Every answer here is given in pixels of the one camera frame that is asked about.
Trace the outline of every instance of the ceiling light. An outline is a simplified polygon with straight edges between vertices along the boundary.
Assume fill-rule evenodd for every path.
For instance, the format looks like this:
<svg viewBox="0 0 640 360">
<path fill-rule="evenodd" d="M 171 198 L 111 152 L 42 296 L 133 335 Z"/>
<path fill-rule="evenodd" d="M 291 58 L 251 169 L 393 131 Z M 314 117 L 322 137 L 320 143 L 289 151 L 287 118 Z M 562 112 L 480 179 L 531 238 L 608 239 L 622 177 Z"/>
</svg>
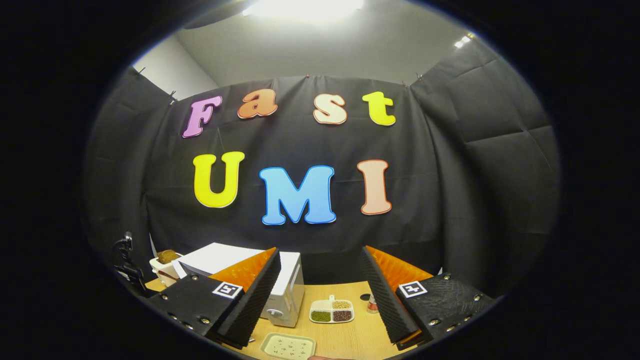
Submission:
<svg viewBox="0 0 640 360">
<path fill-rule="evenodd" d="M 363 3 L 364 0 L 260 0 L 242 14 L 308 20 L 334 19 L 361 9 Z"/>
</svg>

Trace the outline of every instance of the purple letter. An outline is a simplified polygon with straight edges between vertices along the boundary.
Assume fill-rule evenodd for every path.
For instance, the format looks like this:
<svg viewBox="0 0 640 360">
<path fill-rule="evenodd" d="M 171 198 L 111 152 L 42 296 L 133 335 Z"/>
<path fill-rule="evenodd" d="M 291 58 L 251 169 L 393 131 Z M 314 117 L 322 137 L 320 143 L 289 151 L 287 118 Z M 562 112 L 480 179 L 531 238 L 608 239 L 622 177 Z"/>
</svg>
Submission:
<svg viewBox="0 0 640 360">
<path fill-rule="evenodd" d="M 220 106 L 222 104 L 222 96 L 212 97 L 211 99 L 206 99 L 202 101 L 196 101 L 191 104 L 191 117 L 189 118 L 189 123 L 187 124 L 187 129 L 182 134 L 183 138 L 190 138 L 192 136 L 198 136 L 202 134 L 202 127 L 200 127 L 200 121 L 203 123 L 208 123 L 211 119 L 211 114 L 213 113 L 213 107 L 209 105 L 213 105 L 215 107 Z"/>
</svg>

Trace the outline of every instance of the small bottle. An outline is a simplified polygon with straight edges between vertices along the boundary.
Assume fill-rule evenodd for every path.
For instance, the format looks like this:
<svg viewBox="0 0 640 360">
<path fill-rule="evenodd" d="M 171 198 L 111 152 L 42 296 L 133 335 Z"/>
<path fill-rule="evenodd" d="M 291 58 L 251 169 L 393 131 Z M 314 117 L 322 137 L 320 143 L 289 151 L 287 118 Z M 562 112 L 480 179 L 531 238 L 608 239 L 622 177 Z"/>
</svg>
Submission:
<svg viewBox="0 0 640 360">
<path fill-rule="evenodd" d="M 376 304 L 376 299 L 373 298 L 373 294 L 369 297 L 369 303 L 367 304 L 367 312 L 371 314 L 378 313 L 378 305 Z"/>
</svg>

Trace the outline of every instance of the wooden table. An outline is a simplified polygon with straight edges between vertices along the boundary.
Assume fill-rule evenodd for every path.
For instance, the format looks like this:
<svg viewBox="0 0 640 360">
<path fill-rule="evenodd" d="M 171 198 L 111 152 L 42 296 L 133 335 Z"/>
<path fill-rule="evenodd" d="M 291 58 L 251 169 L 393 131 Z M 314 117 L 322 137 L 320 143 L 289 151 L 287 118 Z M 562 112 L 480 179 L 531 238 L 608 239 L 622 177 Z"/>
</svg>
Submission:
<svg viewBox="0 0 640 360">
<path fill-rule="evenodd" d="M 159 279 L 148 282 L 147 287 L 156 291 L 165 289 Z M 312 338 L 316 341 L 316 355 L 334 359 L 386 359 L 415 348 L 414 345 L 398 351 L 396 346 L 389 342 L 380 314 L 368 313 L 367 302 L 360 300 L 360 295 L 364 293 L 371 293 L 366 281 L 334 285 L 305 285 L 305 297 L 302 300 L 300 317 L 295 327 L 275 326 L 269 320 L 259 318 L 252 334 L 255 341 L 250 342 L 242 350 L 224 344 L 223 346 L 257 359 L 277 359 L 260 351 L 260 346 L 267 334 L 279 332 Z M 352 321 L 331 324 L 314 323 L 309 320 L 311 303 L 315 300 L 326 300 L 329 295 L 335 295 L 336 299 L 350 300 L 353 303 L 355 317 Z"/>
</svg>

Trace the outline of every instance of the blue letter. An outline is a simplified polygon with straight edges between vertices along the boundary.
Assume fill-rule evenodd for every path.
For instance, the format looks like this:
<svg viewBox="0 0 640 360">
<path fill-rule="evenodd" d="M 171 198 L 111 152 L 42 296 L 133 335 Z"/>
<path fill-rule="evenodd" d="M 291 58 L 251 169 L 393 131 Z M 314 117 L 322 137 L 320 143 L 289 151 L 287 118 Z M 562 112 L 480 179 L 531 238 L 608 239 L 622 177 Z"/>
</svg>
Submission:
<svg viewBox="0 0 640 360">
<path fill-rule="evenodd" d="M 305 205 L 309 203 L 309 212 L 305 221 L 310 224 L 324 224 L 335 221 L 335 213 L 331 211 L 329 196 L 329 180 L 333 176 L 333 168 L 314 166 L 309 168 L 305 179 L 296 189 L 287 172 L 281 167 L 263 168 L 260 178 L 267 187 L 267 215 L 262 217 L 265 225 L 282 225 L 287 218 L 280 213 L 280 203 L 291 221 L 297 223 L 302 217 Z"/>
</svg>

